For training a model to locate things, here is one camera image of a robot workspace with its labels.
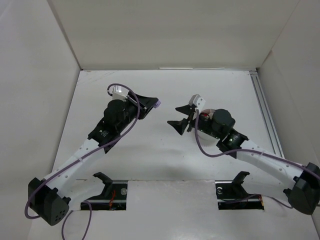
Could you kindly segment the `lavender 2x2 lego brick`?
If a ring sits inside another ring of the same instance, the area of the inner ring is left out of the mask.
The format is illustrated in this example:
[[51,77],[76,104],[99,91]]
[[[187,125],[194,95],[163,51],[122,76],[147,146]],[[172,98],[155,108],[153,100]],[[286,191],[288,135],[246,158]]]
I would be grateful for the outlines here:
[[154,104],[153,107],[156,109],[156,108],[158,108],[160,105],[161,105],[161,101],[158,100],[158,101]]

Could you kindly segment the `white round divided container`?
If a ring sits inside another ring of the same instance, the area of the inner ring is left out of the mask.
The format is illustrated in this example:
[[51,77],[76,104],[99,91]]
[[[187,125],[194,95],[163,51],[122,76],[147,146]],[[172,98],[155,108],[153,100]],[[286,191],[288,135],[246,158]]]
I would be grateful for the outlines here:
[[[199,113],[199,118],[198,118],[198,123],[200,124],[200,117],[202,116],[201,113],[207,113],[209,115],[209,120],[212,119],[213,114],[215,113],[215,109],[208,108]],[[195,133],[195,142],[197,145],[201,145],[201,147],[210,147],[210,146],[215,146],[219,139],[213,136],[213,133],[211,130],[206,129],[206,128],[201,128],[199,125],[197,129],[194,130]]]

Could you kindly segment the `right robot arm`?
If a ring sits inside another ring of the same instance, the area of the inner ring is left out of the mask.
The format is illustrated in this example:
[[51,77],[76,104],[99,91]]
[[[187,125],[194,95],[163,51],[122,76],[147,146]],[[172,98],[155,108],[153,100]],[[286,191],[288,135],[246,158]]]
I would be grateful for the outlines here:
[[210,114],[200,112],[194,105],[185,105],[177,107],[176,111],[188,116],[181,121],[167,121],[180,135],[194,130],[196,138],[204,133],[218,140],[216,146],[220,153],[211,155],[201,147],[205,156],[229,155],[268,173],[280,182],[276,195],[285,197],[291,207],[303,214],[312,215],[319,206],[320,168],[316,164],[301,165],[268,153],[234,129],[236,121],[225,109],[216,109]]

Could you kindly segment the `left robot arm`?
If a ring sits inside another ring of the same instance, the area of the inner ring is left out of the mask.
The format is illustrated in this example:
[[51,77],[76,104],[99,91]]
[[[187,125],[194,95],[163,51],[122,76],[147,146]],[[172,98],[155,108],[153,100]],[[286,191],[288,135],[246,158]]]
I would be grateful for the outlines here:
[[93,174],[82,185],[75,182],[128,134],[137,121],[160,105],[156,97],[141,96],[131,91],[127,95],[114,92],[111,97],[102,118],[78,150],[43,179],[35,177],[28,183],[28,199],[24,207],[27,219],[41,218],[55,226],[72,207],[91,197],[111,196],[113,180],[102,172]]

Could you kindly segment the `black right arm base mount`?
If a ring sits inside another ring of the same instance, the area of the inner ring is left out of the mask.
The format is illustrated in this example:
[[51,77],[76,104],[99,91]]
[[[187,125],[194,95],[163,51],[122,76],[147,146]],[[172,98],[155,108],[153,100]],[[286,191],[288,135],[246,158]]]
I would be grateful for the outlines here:
[[215,192],[219,210],[264,210],[262,196],[249,194],[242,184],[250,173],[241,171],[232,180],[216,180]]

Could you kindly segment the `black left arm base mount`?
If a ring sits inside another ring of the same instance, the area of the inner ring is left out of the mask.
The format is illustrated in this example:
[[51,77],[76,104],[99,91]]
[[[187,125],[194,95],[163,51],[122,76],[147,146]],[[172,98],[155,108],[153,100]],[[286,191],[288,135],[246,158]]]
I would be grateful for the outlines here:
[[127,180],[112,180],[102,172],[93,175],[104,184],[100,194],[87,199],[93,211],[125,211],[127,209]]

